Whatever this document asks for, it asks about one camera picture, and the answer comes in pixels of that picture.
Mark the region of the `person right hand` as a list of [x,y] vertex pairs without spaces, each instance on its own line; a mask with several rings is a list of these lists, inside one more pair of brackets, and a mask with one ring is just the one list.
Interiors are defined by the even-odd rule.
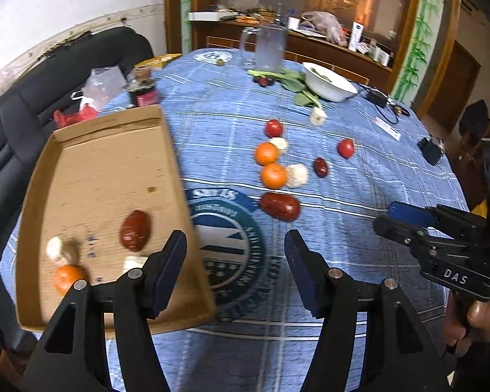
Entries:
[[453,292],[446,306],[443,339],[449,346],[457,345],[459,353],[468,349],[473,342],[490,342],[490,302],[473,301],[465,313],[465,325],[461,312],[462,301]]

